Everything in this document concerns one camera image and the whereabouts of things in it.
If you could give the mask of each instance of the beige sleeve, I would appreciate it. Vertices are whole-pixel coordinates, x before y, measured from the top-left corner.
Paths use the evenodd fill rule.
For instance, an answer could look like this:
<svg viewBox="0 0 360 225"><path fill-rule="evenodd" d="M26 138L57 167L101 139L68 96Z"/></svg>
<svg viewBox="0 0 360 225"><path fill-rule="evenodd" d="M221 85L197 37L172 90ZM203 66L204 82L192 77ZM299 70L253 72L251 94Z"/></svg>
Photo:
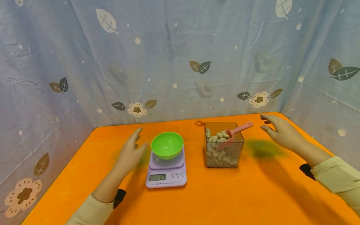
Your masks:
<svg viewBox="0 0 360 225"><path fill-rule="evenodd" d="M89 195L66 225L103 225L114 209L114 202L102 203Z"/></svg>
<svg viewBox="0 0 360 225"><path fill-rule="evenodd" d="M315 179L338 195L360 217L360 172L341 158L330 158L311 170Z"/></svg>

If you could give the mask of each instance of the scoop handle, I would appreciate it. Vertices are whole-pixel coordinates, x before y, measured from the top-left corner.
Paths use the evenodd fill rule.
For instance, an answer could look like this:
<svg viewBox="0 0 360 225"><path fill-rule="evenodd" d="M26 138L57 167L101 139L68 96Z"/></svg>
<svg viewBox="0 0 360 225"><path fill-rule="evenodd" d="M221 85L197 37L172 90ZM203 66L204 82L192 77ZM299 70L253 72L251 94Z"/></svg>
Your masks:
<svg viewBox="0 0 360 225"><path fill-rule="evenodd" d="M233 129L233 130L230 130L230 132L231 132L232 134L235 134L235 133L237 133L237 132L240 132L240 131L243 131L243 130L246 130L246 129L252 127L252 125L253 125L252 122L247 122L247 123L245 123L244 125L241 125L240 127L237 127L237 128L235 128L235 129Z"/></svg>

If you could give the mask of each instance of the green bowl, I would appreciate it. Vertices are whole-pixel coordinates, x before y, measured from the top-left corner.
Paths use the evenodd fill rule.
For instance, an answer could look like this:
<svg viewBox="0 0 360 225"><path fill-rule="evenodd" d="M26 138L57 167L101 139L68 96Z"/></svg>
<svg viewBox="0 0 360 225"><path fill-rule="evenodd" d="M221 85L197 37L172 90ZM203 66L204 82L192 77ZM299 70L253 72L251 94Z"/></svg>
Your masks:
<svg viewBox="0 0 360 225"><path fill-rule="evenodd" d="M174 132L165 132L156 136L151 142L151 149L157 157L164 160L175 158L182 150L183 138Z"/></svg>

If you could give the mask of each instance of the hand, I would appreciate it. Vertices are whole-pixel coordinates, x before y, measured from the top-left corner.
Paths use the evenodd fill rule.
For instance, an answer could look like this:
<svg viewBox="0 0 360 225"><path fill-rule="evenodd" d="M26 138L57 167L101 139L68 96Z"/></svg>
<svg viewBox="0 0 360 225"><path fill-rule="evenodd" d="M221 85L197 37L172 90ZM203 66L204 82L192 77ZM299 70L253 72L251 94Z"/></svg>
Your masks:
<svg viewBox="0 0 360 225"><path fill-rule="evenodd" d="M125 145L122 147L119 158L116 162L115 167L120 168L120 170L126 174L138 165L148 146L148 144L145 143L139 149L136 149L138 146L136 142L140 139L139 133L142 130L143 128L140 127L130 136Z"/></svg>
<svg viewBox="0 0 360 225"><path fill-rule="evenodd" d="M265 124L273 124L275 131L268 126L261 126L270 137L281 147L290 151L296 151L302 145L307 143L305 138L297 132L297 130L286 120L283 120L274 115L261 114L260 118L265 120Z"/></svg>

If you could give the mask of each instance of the clear plastic container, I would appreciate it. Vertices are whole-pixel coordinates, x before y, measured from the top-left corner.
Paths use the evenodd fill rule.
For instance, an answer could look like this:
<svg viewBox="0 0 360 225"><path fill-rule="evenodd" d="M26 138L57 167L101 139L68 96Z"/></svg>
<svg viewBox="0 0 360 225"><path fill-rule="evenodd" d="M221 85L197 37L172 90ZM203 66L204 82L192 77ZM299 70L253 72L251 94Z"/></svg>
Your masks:
<svg viewBox="0 0 360 225"><path fill-rule="evenodd" d="M235 122L208 122L204 124L204 156L207 167L236 168L238 166L244 146L244 138L241 132L233 135L234 142L220 142L221 131L232 130L237 127L238 125ZM210 130L211 139L207 136L207 130Z"/></svg>

